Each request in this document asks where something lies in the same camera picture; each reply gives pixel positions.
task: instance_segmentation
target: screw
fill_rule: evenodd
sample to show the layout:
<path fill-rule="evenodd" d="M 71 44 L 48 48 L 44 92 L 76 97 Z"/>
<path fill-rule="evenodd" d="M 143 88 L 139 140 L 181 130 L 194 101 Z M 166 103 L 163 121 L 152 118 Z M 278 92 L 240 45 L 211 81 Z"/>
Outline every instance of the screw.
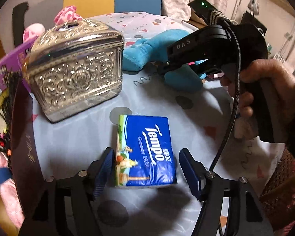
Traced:
<path fill-rule="evenodd" d="M 55 178 L 53 176 L 50 176 L 49 178 L 46 179 L 47 183 L 50 183 L 54 180 Z"/>
<path fill-rule="evenodd" d="M 207 176 L 213 178 L 213 177 L 215 177 L 215 173 L 213 171 L 209 171 L 207 173 Z"/>
<path fill-rule="evenodd" d="M 79 172 L 79 176 L 80 177 L 84 177 L 86 175 L 87 175 L 87 171 L 86 170 L 82 170 L 82 171 Z"/>
<path fill-rule="evenodd" d="M 244 176 L 241 176 L 241 177 L 239 178 L 239 181 L 242 182 L 242 183 L 244 183 L 244 184 L 247 184 L 247 183 L 248 183 L 248 179 L 245 178 Z"/>

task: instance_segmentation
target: embossed metal box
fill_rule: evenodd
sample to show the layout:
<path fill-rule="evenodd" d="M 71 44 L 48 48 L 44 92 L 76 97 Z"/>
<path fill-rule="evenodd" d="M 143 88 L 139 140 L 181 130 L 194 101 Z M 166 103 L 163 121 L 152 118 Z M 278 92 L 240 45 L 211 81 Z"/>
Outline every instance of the embossed metal box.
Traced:
<path fill-rule="evenodd" d="M 123 47 L 122 34 L 102 22 L 67 22 L 35 41 L 23 77 L 47 118 L 60 121 L 119 94 Z"/>

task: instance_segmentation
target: purple book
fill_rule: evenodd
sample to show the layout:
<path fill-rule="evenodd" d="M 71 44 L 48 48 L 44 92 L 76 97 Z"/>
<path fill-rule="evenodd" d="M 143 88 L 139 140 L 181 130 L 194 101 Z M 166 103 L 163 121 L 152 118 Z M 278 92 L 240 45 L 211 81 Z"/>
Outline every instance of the purple book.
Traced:
<path fill-rule="evenodd" d="M 6 89 L 4 77 L 8 76 L 9 72 L 22 71 L 22 64 L 35 40 L 36 38 L 28 40 L 0 59 L 0 89 L 2 91 Z M 23 80 L 23 84 L 28 92 L 31 92 L 30 87 L 25 80 Z"/>

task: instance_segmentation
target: blue tissue packaging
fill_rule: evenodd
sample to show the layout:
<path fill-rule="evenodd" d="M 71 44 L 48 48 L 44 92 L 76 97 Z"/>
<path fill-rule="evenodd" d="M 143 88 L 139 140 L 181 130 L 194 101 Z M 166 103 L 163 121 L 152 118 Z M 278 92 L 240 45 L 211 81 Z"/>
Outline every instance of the blue tissue packaging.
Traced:
<path fill-rule="evenodd" d="M 162 187 L 176 183 L 166 117 L 120 115 L 116 149 L 116 185 Z"/>

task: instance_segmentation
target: squiggle pattern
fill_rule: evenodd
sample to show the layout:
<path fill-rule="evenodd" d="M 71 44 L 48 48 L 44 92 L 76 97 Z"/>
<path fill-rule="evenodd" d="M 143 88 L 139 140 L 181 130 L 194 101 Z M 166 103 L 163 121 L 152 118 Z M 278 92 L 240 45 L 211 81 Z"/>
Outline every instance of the squiggle pattern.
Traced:
<path fill-rule="evenodd" d="M 246 160 L 242 160 L 242 161 L 240 162 L 240 165 L 243 167 L 243 169 L 247 169 L 246 164 L 249 162 L 249 156 L 252 155 L 252 152 L 251 152 L 251 150 L 250 150 L 251 147 L 252 147 L 252 142 L 249 141 L 249 144 L 248 144 L 248 146 L 247 146 L 248 151 L 245 153 Z"/>
<path fill-rule="evenodd" d="M 146 76 L 147 78 L 145 78 L 145 77 L 140 77 L 140 81 L 141 81 L 141 82 L 133 81 L 133 84 L 134 84 L 135 86 L 138 86 L 136 83 L 138 83 L 138 84 L 144 84 L 144 81 L 143 81 L 143 80 L 149 81 L 149 80 L 151 80 L 151 77 L 154 76 L 154 75 L 156 75 L 156 72 L 152 73 L 151 75 L 147 75 L 147 76 Z"/>
<path fill-rule="evenodd" d="M 147 24 L 143 24 L 142 26 L 139 26 L 139 27 L 137 27 L 137 28 L 134 28 L 133 30 L 138 30 L 138 29 L 140 29 L 140 28 L 142 28 L 143 26 L 146 26 Z"/>

